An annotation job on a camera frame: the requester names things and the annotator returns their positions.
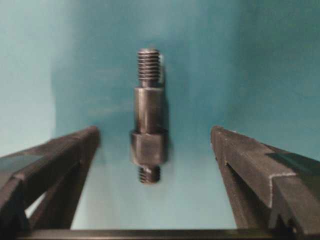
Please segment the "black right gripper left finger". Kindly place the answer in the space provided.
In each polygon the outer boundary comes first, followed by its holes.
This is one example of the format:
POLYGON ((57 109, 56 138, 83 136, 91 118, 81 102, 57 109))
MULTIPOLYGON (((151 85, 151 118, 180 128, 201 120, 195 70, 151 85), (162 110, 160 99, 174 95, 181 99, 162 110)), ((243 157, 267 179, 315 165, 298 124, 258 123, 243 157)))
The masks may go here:
POLYGON ((0 238, 70 229, 100 145, 96 126, 0 158, 0 238))

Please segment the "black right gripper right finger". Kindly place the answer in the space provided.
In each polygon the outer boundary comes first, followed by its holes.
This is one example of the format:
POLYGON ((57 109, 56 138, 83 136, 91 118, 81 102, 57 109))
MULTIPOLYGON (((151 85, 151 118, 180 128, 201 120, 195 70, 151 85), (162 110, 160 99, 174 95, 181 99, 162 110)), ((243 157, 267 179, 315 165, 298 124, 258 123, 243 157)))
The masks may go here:
POLYGON ((210 142, 239 229, 320 237, 320 163, 214 126, 210 142))

